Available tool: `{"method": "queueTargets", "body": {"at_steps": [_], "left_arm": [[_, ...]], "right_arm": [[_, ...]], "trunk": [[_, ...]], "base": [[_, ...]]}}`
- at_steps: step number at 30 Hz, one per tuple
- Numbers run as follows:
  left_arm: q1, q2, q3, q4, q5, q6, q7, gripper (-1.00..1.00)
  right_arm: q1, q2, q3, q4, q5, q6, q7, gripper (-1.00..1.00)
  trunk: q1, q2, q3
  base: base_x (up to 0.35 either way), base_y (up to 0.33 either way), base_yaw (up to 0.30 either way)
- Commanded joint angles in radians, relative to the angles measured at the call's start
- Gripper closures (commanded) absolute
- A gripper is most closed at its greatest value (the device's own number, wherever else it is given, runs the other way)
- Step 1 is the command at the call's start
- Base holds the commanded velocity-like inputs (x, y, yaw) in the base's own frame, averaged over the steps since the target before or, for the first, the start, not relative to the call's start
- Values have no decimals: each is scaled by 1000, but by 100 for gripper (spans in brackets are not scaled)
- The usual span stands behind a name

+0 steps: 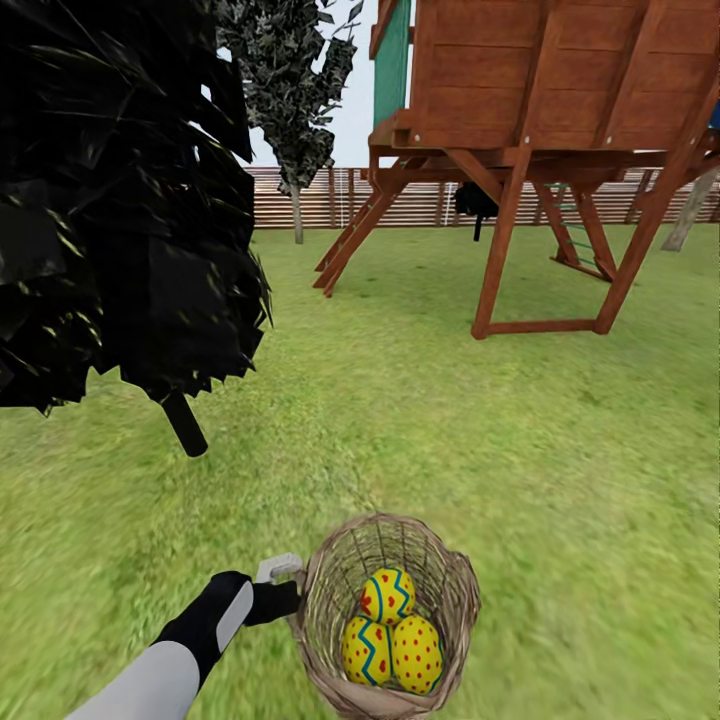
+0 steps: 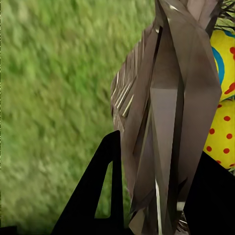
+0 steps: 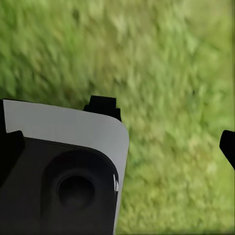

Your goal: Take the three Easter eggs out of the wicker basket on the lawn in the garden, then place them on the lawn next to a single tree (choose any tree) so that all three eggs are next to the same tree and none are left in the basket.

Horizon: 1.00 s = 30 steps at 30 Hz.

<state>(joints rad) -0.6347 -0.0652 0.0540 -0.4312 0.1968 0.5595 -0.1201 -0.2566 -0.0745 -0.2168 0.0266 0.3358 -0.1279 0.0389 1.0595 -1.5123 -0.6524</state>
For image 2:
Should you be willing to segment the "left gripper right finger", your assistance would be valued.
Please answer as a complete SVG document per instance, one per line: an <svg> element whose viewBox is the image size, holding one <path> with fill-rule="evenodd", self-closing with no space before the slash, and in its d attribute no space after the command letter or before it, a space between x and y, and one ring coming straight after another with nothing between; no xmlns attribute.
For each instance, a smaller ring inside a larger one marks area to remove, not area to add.
<svg viewBox="0 0 235 235"><path fill-rule="evenodd" d="M183 211L191 235L235 235L235 175L204 151Z"/></svg>

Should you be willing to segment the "easter egg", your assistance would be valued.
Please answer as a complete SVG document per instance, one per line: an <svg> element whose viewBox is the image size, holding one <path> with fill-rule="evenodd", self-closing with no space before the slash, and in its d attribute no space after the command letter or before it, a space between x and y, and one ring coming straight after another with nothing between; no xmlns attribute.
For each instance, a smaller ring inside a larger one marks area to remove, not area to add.
<svg viewBox="0 0 235 235"><path fill-rule="evenodd" d="M235 98L219 102L203 151L226 170L235 167Z"/></svg>
<svg viewBox="0 0 235 235"><path fill-rule="evenodd" d="M222 88L220 101L235 97L235 33L214 30L211 47Z"/></svg>

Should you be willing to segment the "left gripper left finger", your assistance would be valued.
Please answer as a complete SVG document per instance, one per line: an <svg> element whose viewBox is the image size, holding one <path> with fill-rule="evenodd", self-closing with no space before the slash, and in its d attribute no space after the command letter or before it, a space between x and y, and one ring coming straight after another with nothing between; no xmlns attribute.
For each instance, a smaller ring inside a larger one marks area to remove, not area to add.
<svg viewBox="0 0 235 235"><path fill-rule="evenodd" d="M94 218L113 161L111 216ZM120 131L106 135L50 235L124 235Z"/></svg>

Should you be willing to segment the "wicker basket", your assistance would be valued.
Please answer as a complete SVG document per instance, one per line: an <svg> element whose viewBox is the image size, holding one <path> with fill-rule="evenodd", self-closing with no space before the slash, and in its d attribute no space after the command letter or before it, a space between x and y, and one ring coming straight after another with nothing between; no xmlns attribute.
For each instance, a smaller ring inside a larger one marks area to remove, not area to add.
<svg viewBox="0 0 235 235"><path fill-rule="evenodd" d="M135 235L191 235L184 206L222 88L210 38L235 2L155 0L156 17L111 82ZM230 171L235 175L235 170Z"/></svg>

